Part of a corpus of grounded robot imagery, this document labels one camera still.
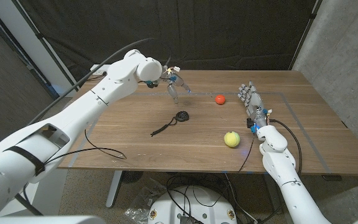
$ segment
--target power strip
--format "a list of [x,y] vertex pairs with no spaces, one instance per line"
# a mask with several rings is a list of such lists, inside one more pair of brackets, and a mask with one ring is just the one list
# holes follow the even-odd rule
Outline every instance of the power strip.
[[[91,71],[96,68],[98,65],[93,65],[91,67]],[[103,72],[107,72],[107,69],[110,67],[110,65],[102,65],[102,67],[100,67],[99,69],[97,69],[97,71],[95,71],[94,73],[92,73],[92,75],[102,75]]]

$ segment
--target black curtain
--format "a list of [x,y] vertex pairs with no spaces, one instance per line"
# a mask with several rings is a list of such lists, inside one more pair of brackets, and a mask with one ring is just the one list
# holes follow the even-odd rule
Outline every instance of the black curtain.
[[[172,46],[170,65],[195,70],[287,70],[314,0],[20,0],[73,76],[148,37]],[[137,47],[165,63],[161,43]]]

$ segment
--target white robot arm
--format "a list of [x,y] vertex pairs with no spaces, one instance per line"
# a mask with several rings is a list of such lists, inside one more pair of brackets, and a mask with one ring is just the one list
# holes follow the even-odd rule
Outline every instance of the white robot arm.
[[160,62],[138,50],[110,65],[108,74],[59,114],[22,128],[0,142],[0,210],[21,188],[36,183],[54,170],[77,137],[115,101],[136,91],[138,82],[162,76]]
[[295,224],[330,223],[325,219],[295,170],[295,159],[287,149],[287,140],[266,122],[265,108],[255,86],[242,85],[239,98],[247,108],[258,139],[263,165],[280,187],[285,204]]

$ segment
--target table top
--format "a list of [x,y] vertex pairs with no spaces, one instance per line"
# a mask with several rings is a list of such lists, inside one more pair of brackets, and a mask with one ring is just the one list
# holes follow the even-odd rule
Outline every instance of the table top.
[[[182,70],[180,76],[191,93],[177,88],[179,104],[174,104],[166,83],[153,89],[141,83],[134,94],[110,105],[88,127],[93,144],[117,149],[126,160],[95,150],[66,156],[59,168],[237,172],[250,153],[241,171],[265,173],[261,142],[255,138],[250,151],[253,134],[246,126],[245,106],[237,97],[240,85],[252,80],[265,108],[273,109],[270,117],[285,123],[297,136],[302,173],[358,175],[358,140],[300,72]],[[97,82],[86,82],[72,101]],[[225,96],[225,104],[215,103],[218,94]],[[179,111],[187,111],[190,119],[150,137]],[[298,166],[293,138],[279,124],[273,125],[288,140]],[[235,148],[224,143],[228,131],[241,137]],[[90,147],[81,135],[70,151]]]

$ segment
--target yellow-green ball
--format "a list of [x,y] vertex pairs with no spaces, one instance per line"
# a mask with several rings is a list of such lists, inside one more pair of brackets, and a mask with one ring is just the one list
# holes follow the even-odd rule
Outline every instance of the yellow-green ball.
[[236,147],[240,143],[240,135],[234,131],[228,132],[224,135],[224,143],[230,147]]

